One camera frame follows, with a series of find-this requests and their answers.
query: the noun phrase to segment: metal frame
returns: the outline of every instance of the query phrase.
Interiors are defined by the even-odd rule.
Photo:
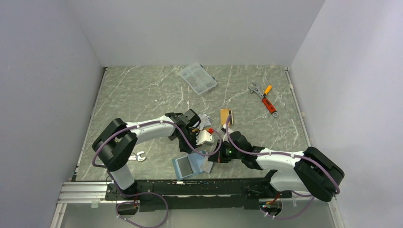
[[[284,74],[287,77],[288,83],[289,83],[289,87],[291,90],[291,94],[292,97],[294,99],[295,102],[295,106],[297,108],[297,112],[298,112],[298,116],[299,116],[299,120],[301,122],[302,125],[302,129],[304,132],[304,136],[305,136],[305,140],[307,141],[308,146],[311,146],[309,137],[308,137],[308,133],[307,130],[305,128],[305,124],[304,124],[304,120],[301,114],[301,110],[299,108],[298,105],[298,101],[297,98],[295,96],[295,92],[294,92],[294,87],[291,83],[291,79],[289,76],[289,67],[284,67]],[[87,129],[87,133],[84,139],[84,143],[83,146],[81,148],[81,153],[80,156],[78,158],[78,162],[77,162],[77,167],[76,167],[76,171],[80,166],[80,162],[81,162],[81,158],[84,152],[84,147],[88,138],[88,134],[89,134],[89,130],[91,127],[91,123],[92,120],[94,118],[94,113],[95,113],[95,109],[96,109],[96,105],[98,103],[99,100],[99,96],[101,93],[101,89],[102,89],[102,85],[104,84],[105,81],[105,77],[106,77],[106,72],[107,72],[107,67],[105,69],[102,81],[101,81],[101,85],[100,88],[98,90],[98,95],[96,97],[96,101],[94,104],[94,108],[92,111],[92,115],[91,115],[91,119],[90,119],[90,123],[88,125],[88,129]],[[56,211],[55,214],[53,216],[53,220],[52,223],[50,225],[51,228],[59,228],[61,226],[62,220],[63,220],[63,216],[64,213],[66,211],[66,207],[67,204],[69,203],[90,203],[91,207],[96,208],[98,207],[99,203],[120,203],[121,201],[106,201],[105,200],[105,192],[107,189],[107,185],[111,183],[111,182],[106,182],[106,181],[97,181],[97,182],[65,182],[63,183],[59,198],[58,198],[58,202],[57,202],[57,206],[56,206]],[[283,200],[306,200],[306,198],[303,197],[293,197],[292,199],[283,199]],[[336,198],[334,197],[332,199],[332,201],[330,201],[328,203],[329,205],[329,209],[332,215],[332,219],[334,222],[334,225],[336,228],[344,228],[344,223],[343,223],[343,219],[341,217],[340,214],[340,210],[336,201]]]
[[[290,76],[289,76],[289,72],[288,72],[289,68],[290,67],[284,67],[283,68],[284,69],[284,74],[286,75],[288,83],[290,85],[291,94],[292,94],[292,97],[294,99],[295,106],[297,107],[299,120],[301,122],[302,130],[303,130],[304,135],[305,135],[305,140],[307,141],[308,146],[311,146],[311,141],[309,140],[309,137],[308,137],[308,132],[307,132],[307,129],[305,127],[304,119],[302,117],[301,110],[299,109],[297,97],[295,96],[294,86],[292,85],[291,79],[290,79]],[[328,204],[329,204],[329,208],[330,208],[330,213],[332,214],[333,222],[335,223],[335,227],[336,228],[344,228],[345,226],[344,226],[343,218],[341,217],[341,214],[340,214],[339,206],[337,204],[337,198],[333,197],[332,201],[330,201]]]
[[[86,137],[84,138],[83,146],[81,147],[80,156],[78,157],[77,168],[80,166],[81,158],[83,157],[84,147],[86,146],[87,138],[88,138],[88,135],[89,135],[89,129],[91,128],[92,120],[94,119],[96,106],[97,106],[98,101],[99,101],[99,96],[101,95],[101,89],[102,89],[102,86],[104,85],[107,71],[108,71],[108,68],[105,67],[104,74],[102,75],[101,84],[99,85],[98,94],[96,95],[96,100],[95,100],[95,103],[94,103],[94,107],[92,108],[91,118],[89,119],[89,124],[88,124],[88,128],[87,128]]]

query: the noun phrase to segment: black base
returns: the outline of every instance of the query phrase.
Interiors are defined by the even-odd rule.
[[[137,181],[139,192],[148,190],[163,195],[167,200],[169,209],[207,209],[207,208],[241,208],[259,209],[259,199],[276,197],[277,192],[264,191],[265,193],[255,193],[250,191],[262,191],[261,178],[245,179],[208,179],[208,180],[154,180]],[[134,197],[122,197],[117,193],[114,184],[109,184],[109,193],[105,200],[133,200]],[[202,195],[231,195],[229,197],[204,197]],[[281,193],[280,198],[291,198],[290,191]],[[163,201],[156,196],[142,195],[140,200],[140,210],[154,211],[165,209]]]
[[[153,192],[153,184],[152,182],[147,182],[147,181],[141,181],[137,183],[137,190],[138,192]],[[111,183],[108,184],[108,188],[106,190],[106,195],[105,195],[105,200],[111,200],[111,201],[122,201],[122,200],[134,200],[135,197],[125,197],[121,196],[119,192],[116,189],[116,185]],[[150,194],[145,194],[138,196],[139,200],[151,200],[152,195]]]

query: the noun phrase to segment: adjustable wrench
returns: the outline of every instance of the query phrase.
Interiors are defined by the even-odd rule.
[[[262,100],[268,111],[273,115],[273,117],[278,117],[278,113],[276,109],[274,108],[273,104],[263,95],[263,93],[260,91],[260,85],[259,83],[255,83],[252,81],[252,84],[248,86],[248,88],[251,90],[250,93],[255,92]]]

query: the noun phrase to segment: orange component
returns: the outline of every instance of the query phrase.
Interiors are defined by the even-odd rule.
[[[269,201],[269,202],[267,202],[266,204],[272,204],[272,203],[276,202],[276,200],[277,200],[279,197],[280,197],[280,192],[277,193],[277,196],[274,198],[273,201]]]
[[[268,109],[268,111],[273,114],[273,112],[276,112],[276,109],[274,108],[274,106],[271,104],[271,102],[267,99],[267,98],[263,98],[262,102],[265,104],[266,108]]]
[[[270,85],[270,86],[267,86],[267,89],[266,89],[264,95],[269,94],[270,90],[271,90],[271,85]]]

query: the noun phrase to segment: white object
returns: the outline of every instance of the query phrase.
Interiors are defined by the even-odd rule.
[[[99,206],[99,200],[94,199],[91,201],[91,208],[98,208],[98,206]]]
[[[135,181],[127,164],[122,168],[111,172],[111,175],[122,190],[129,188]]]
[[[227,128],[227,125],[224,124],[222,127],[223,127],[224,129],[226,129],[226,128]],[[228,127],[228,134],[231,134],[231,133],[233,133],[233,132],[234,132],[234,131],[233,131],[230,127]],[[227,136],[226,133],[224,133],[224,137],[223,137],[222,140],[223,140],[223,141],[228,141],[228,136]]]
[[[199,135],[196,137],[196,145],[213,145],[214,137],[207,131],[200,131]]]
[[[144,151],[140,151],[132,156],[129,157],[129,161],[133,160],[133,161],[138,161],[138,162],[142,162],[146,159],[146,157],[141,157],[140,155],[142,155],[143,153],[145,153]]]
[[[265,148],[261,153],[274,152],[268,148]],[[303,151],[299,152],[287,152],[294,155],[304,156]],[[258,156],[256,162],[264,170],[278,170],[271,178],[270,184],[277,191],[296,190],[309,192],[301,181],[299,176],[295,173],[294,167],[300,158],[292,158],[279,154],[261,155]]]
[[[188,66],[181,70],[179,75],[190,85],[197,95],[201,95],[217,85],[214,78],[200,64]]]
[[[213,167],[213,162],[208,161],[209,157],[204,157],[204,162],[203,165],[201,165],[200,169],[203,170],[206,173],[210,173],[211,168]]]
[[[207,114],[199,115],[200,124],[197,127],[199,130],[203,130],[205,127],[211,126],[210,117]]]
[[[168,116],[161,116],[160,118],[153,119],[153,120],[147,120],[147,121],[142,121],[142,122],[136,122],[136,123],[131,123],[127,122],[127,127],[131,127],[134,125],[140,126],[143,123],[148,123],[151,121],[158,121],[159,123],[147,125],[144,127],[141,127],[141,129],[132,129],[131,132],[135,133],[137,136],[137,142],[136,145],[154,139],[154,138],[159,138],[159,137],[168,137],[172,135],[172,133],[175,131],[175,127],[172,126],[171,124],[168,123],[161,123],[161,121],[169,121],[171,123],[172,120]]]

